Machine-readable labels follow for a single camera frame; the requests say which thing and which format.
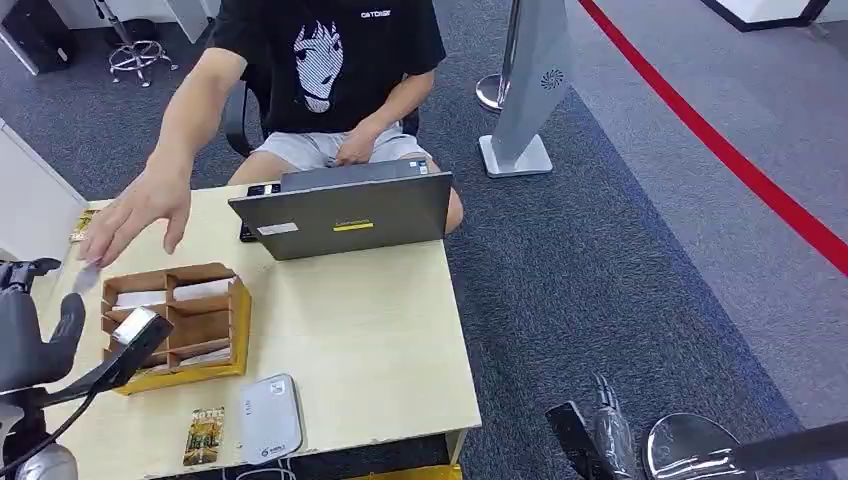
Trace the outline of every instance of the grey shorts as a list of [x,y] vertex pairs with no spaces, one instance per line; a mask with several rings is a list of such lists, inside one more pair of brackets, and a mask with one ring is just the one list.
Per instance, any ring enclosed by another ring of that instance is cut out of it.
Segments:
[[[269,152],[300,170],[332,167],[336,154],[348,133],[281,133],[274,132],[256,152]],[[397,160],[410,154],[430,156],[418,139],[403,133],[399,123],[381,133],[374,142],[371,162]]]

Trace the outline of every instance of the grey laptop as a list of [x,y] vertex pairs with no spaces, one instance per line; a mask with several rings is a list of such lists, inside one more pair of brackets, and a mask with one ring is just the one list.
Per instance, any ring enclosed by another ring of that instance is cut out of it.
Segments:
[[275,259],[291,260],[438,240],[452,181],[407,159],[288,174],[279,193],[229,203]]

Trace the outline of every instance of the wooden compartment tray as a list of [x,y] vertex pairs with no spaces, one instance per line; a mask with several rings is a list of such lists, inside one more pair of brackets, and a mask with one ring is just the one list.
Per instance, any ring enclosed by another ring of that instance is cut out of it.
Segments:
[[[174,289],[215,280],[233,279],[227,293],[177,301]],[[115,309],[118,295],[131,292],[165,292],[164,303],[147,308],[174,325],[171,335],[156,349],[141,370],[122,387],[123,395],[155,390],[210,378],[244,375],[250,336],[251,297],[238,275],[220,263],[170,268],[115,277],[103,282],[101,328],[109,334],[103,351],[110,356],[118,347],[111,334],[133,309]],[[224,358],[193,360],[229,348]]]

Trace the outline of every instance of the face print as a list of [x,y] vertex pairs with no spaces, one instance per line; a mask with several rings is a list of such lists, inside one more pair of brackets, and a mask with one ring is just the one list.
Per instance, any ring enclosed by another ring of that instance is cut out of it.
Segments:
[[309,27],[300,29],[294,56],[307,107],[323,113],[330,108],[330,92],[344,63],[344,49],[335,23],[329,30],[317,21]]

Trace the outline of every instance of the chair armrest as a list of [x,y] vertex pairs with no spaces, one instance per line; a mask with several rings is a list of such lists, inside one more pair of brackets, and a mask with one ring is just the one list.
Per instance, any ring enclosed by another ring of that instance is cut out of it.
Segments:
[[413,137],[418,136],[418,129],[421,127],[421,114],[419,110],[416,108],[409,115],[403,118],[401,121],[401,128],[403,129],[403,133],[407,135],[412,135]]
[[254,150],[247,140],[244,131],[244,120],[247,108],[247,83],[239,80],[230,90],[227,103],[224,105],[224,134],[230,146],[243,157]]

